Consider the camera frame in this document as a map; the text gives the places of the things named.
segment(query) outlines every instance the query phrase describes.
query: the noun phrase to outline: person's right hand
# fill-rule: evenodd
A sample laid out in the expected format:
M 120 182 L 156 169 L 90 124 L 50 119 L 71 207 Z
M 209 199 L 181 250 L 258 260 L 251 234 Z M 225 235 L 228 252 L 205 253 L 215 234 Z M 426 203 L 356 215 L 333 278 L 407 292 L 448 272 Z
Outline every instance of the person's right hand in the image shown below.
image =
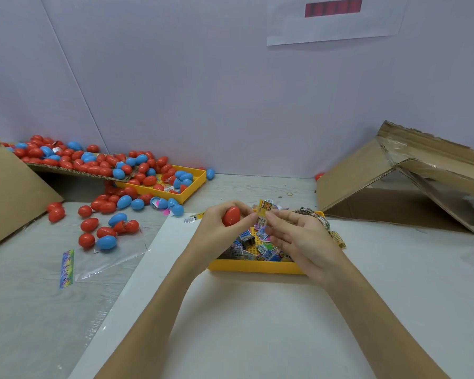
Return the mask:
M 325 286 L 333 271 L 349 260 L 315 217 L 288 210 L 265 213 L 273 245 L 284 250 L 312 280 Z

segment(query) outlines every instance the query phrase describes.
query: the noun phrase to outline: white paper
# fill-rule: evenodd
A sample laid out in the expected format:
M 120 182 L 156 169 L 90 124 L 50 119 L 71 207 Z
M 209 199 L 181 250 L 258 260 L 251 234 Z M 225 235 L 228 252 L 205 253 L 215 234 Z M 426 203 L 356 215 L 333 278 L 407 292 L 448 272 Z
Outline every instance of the white paper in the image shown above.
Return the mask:
M 337 0 L 267 0 L 267 46 L 391 36 L 407 0 L 362 0 L 359 13 L 305 17 L 306 4 Z

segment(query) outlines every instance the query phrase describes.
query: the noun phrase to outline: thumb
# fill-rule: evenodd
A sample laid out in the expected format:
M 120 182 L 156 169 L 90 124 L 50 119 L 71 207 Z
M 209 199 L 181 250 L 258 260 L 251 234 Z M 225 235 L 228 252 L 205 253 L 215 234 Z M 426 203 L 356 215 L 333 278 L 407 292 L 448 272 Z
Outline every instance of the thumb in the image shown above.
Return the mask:
M 239 222 L 233 224 L 232 226 L 229 226 L 228 229 L 232 229 L 232 232 L 234 232 L 235 236 L 237 237 L 239 234 L 242 234 L 244 231 L 246 231 L 250 227 L 253 227 L 257 219 L 258 219 L 258 214 L 256 213 L 250 214 L 242 218 Z
M 291 223 L 286 222 L 284 219 L 279 218 L 271 211 L 265 212 L 265 217 L 267 218 L 267 224 L 270 227 L 273 227 L 274 229 L 279 230 L 280 232 L 290 236 L 297 227 L 295 225 L 292 225 Z

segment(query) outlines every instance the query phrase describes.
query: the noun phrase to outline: person's left arm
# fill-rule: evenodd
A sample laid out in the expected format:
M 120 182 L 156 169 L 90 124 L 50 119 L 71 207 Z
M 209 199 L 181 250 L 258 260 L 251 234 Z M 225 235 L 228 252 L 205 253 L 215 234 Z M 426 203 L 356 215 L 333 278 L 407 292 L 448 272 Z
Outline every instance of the person's left arm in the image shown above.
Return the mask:
M 244 217 L 225 227 L 221 218 L 232 206 L 239 207 Z M 252 208 L 240 201 L 209 207 L 190 243 L 95 379 L 157 377 L 165 345 L 191 282 L 253 226 L 257 217 Z

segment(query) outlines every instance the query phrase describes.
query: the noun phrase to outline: person's right arm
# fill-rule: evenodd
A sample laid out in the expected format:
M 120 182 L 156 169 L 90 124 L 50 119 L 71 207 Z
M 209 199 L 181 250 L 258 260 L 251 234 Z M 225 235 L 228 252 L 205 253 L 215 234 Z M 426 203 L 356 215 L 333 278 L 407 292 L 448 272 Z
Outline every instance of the person's right arm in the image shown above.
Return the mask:
M 324 287 L 378 379 L 449 379 L 314 217 L 266 213 L 271 241 Z

